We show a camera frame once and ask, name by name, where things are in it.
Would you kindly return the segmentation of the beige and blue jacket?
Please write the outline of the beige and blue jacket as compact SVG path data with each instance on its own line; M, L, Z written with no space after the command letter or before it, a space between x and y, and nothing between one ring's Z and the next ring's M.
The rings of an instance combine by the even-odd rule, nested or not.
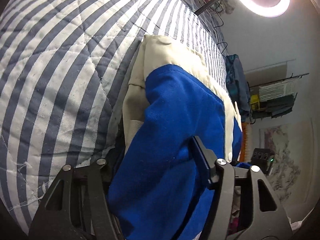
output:
M200 177L189 140L218 158L241 149L239 110L210 76L203 56L180 42L145 35L123 102L126 152L107 202L125 239L194 239L213 191Z

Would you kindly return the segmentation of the black clothes rack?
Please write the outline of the black clothes rack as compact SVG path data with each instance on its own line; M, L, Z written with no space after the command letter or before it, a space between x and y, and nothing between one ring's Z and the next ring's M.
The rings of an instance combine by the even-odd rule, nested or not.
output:
M309 73L291 75L284 79L249 86L250 107L249 123L258 119L278 118L292 112L298 95L300 80Z

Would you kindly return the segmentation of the dark blue clothing pile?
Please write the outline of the dark blue clothing pile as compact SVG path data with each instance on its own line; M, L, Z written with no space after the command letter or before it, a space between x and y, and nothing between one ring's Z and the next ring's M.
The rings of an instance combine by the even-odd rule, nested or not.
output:
M226 87L233 104L237 104L240 112L241 121L245 122L249 118L250 93L249 86L246 81L244 70L236 54L225 56L226 63Z

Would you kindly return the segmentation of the black device with dials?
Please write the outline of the black device with dials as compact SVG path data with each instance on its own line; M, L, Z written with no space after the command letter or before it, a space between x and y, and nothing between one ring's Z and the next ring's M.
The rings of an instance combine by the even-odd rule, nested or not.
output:
M255 148L250 163L258 166L264 175L270 173L275 153L267 148Z

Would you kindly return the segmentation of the orange stool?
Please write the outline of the orange stool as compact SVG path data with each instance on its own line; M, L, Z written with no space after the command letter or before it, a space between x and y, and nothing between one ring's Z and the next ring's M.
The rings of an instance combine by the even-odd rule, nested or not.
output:
M242 124L242 143L240 151L240 162L249 162L252 156L252 126L243 122Z

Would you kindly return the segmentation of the dark hanging garment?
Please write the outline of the dark hanging garment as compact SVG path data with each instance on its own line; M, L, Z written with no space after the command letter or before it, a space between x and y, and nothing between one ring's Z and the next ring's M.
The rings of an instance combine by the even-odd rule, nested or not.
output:
M260 103L261 118L277 118L292 112L296 97L293 94Z

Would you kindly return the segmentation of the yellow box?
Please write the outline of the yellow box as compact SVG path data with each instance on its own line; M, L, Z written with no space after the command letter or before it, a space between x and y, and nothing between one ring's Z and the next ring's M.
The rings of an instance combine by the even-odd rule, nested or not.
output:
M250 105L252 111L258 111L260 109L260 99L258 94L251 96Z

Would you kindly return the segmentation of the striped hanging towel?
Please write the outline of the striped hanging towel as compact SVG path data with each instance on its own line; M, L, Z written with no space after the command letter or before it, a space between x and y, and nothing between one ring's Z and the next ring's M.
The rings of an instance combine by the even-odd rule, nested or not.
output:
M288 79L259 87L259 99L261 102L282 98L296 93L297 78Z

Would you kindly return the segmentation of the striped blue white quilt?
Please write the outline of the striped blue white quilt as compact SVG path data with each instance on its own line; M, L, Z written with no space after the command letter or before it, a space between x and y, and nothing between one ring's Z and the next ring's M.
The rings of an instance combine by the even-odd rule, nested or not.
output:
M199 1L10 0L1 14L1 200L28 232L63 165L114 147L133 57L145 35L199 51L225 83L222 33Z

